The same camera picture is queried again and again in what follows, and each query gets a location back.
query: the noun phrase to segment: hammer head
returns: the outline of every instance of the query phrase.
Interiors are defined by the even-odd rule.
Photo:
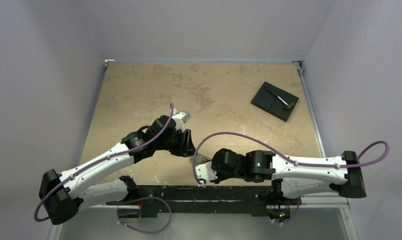
[[[286,107],[284,107],[284,109],[291,109],[294,106],[295,106],[295,103],[293,102],[293,103],[288,104]]]

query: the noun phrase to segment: beige table surface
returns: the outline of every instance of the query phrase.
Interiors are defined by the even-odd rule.
[[[250,104],[264,81],[299,97],[287,122]],[[215,132],[255,137],[285,154],[319,157],[310,113],[294,65],[282,64],[129,64],[108,66],[80,163],[87,162],[121,141],[129,132],[169,115],[169,103],[189,111],[185,125],[195,146]],[[200,153],[212,157],[228,148],[245,154],[265,150],[237,136],[215,136]],[[132,176],[138,185],[196,185],[189,158],[157,151],[153,157],[123,168],[102,180]],[[221,185],[252,185],[229,179]]]

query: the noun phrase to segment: small object on table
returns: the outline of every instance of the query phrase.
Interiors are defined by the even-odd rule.
[[[298,100],[299,97],[265,81],[251,104],[287,122]]]

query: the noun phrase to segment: wooden board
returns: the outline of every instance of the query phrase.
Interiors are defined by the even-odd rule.
[[[299,97],[288,122],[250,104],[264,81]],[[288,155],[320,156],[294,65],[113,63],[106,71],[80,163],[110,149],[129,132],[168,115],[170,102],[178,111],[191,113],[185,126],[192,130],[195,145],[209,134],[227,131],[255,137]],[[243,155],[266,149],[242,137],[220,135],[207,141],[200,153],[212,157],[221,148]],[[139,185],[196,184],[189,159],[167,151],[157,151],[101,182],[122,175],[132,176]],[[252,185],[239,179],[221,184]]]

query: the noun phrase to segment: tabletop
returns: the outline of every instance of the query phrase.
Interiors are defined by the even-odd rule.
[[[263,82],[299,97],[284,122],[250,104]],[[215,132],[237,132],[254,137],[279,151],[303,157],[320,157],[314,127],[296,67],[291,64],[215,63],[111,63],[89,128],[80,163],[85,163],[161,115],[169,115],[170,102],[190,112],[185,124],[195,146]],[[267,150],[248,139],[219,135],[206,141],[200,153],[212,157],[227,148],[244,155]],[[153,157],[123,168],[101,183],[131,176],[138,185],[196,185],[189,158],[157,151]],[[227,186],[255,183],[228,179]],[[270,181],[260,183],[269,185]]]

